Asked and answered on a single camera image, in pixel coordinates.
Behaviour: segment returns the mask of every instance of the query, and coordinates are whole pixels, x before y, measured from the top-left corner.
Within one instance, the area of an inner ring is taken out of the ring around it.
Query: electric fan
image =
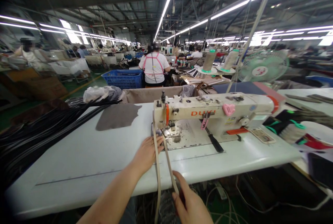
[[[281,51],[257,52],[245,58],[238,74],[242,82],[272,82],[289,67],[289,60]]]

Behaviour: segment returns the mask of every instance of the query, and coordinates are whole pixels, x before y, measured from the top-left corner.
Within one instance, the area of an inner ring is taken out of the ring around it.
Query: white plastic bag
[[[99,102],[102,99],[107,98],[110,92],[112,92],[111,94],[113,94],[114,91],[115,90],[111,88],[111,86],[99,87],[99,88],[89,87],[88,89],[86,89],[86,91],[83,94],[83,101],[85,103],[89,103],[91,100],[96,100],[97,98],[101,97],[97,101]]]

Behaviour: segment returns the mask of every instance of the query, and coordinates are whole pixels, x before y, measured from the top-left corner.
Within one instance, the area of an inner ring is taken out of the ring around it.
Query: industrial sewing machine
[[[209,144],[206,128],[218,142],[238,140],[242,131],[256,131],[262,142],[274,142],[259,127],[278,109],[270,96],[227,93],[203,97],[168,98],[154,101],[155,129],[160,129],[168,149]]]

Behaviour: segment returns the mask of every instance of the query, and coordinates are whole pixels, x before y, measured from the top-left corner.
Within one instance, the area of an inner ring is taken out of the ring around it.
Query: ceiling
[[[168,31],[183,30],[201,19],[227,7],[238,0],[171,0],[163,30],[159,36],[172,35]],[[195,28],[190,38],[216,37],[224,34],[249,31],[252,27],[261,0],[236,18],[228,31],[226,25],[239,10],[230,12],[218,20],[209,21]],[[49,15],[77,18],[87,26],[103,30],[128,31],[136,35],[154,37],[165,5],[165,0],[16,0],[18,5]],[[324,25],[333,20],[333,0],[269,0],[258,29],[285,28],[300,25]]]

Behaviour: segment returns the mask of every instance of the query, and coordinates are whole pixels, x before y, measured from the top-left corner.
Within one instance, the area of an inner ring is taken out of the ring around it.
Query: thread
[[[281,133],[280,137],[284,139],[287,143],[289,144],[294,144],[296,143],[297,140],[301,139],[304,135],[306,134],[306,127],[294,123],[294,124],[289,124]]]
[[[202,68],[204,71],[210,71],[212,69],[215,57],[216,57],[215,50],[210,50],[207,53],[205,62],[204,62],[204,66]]]
[[[239,50],[233,50],[229,53],[229,55],[226,57],[223,70],[230,70],[232,65],[235,63],[236,58],[238,58]]]

